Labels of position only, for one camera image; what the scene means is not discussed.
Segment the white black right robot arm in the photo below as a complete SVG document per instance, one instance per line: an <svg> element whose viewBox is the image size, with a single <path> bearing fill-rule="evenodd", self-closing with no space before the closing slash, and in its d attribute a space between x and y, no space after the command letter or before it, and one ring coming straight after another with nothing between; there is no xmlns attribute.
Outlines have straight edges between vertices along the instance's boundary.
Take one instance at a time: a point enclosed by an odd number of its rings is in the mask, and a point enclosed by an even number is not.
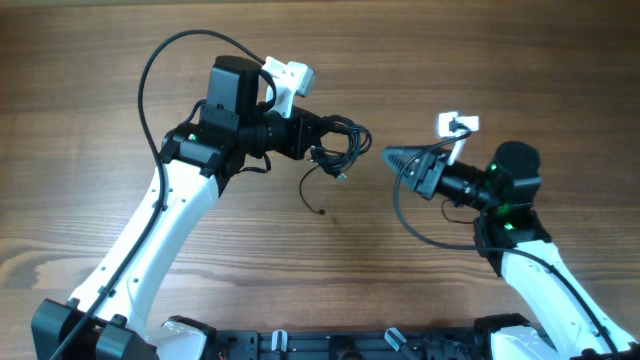
<svg viewBox="0 0 640 360"><path fill-rule="evenodd" d="M501 144L486 169L451 162L443 144L389 146L382 157L426 200L442 195L477 210L468 250L485 258L537 318L483 318L476 325L491 359L636 359L639 342L618 326L572 275L534 209L541 184L538 152Z"/></svg>

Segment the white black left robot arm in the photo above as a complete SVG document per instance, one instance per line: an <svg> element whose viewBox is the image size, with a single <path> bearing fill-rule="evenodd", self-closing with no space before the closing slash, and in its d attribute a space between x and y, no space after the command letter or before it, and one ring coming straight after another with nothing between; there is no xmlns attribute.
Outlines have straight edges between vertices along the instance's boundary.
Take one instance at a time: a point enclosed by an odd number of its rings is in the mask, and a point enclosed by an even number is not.
<svg viewBox="0 0 640 360"><path fill-rule="evenodd" d="M170 130L133 216L99 266L65 303L45 300L31 330L41 359L207 359L216 332L174 316L148 319L159 287L199 220L247 157L275 151L294 160L317 148L332 126L295 106L316 75L306 64L220 56L190 117Z"/></svg>

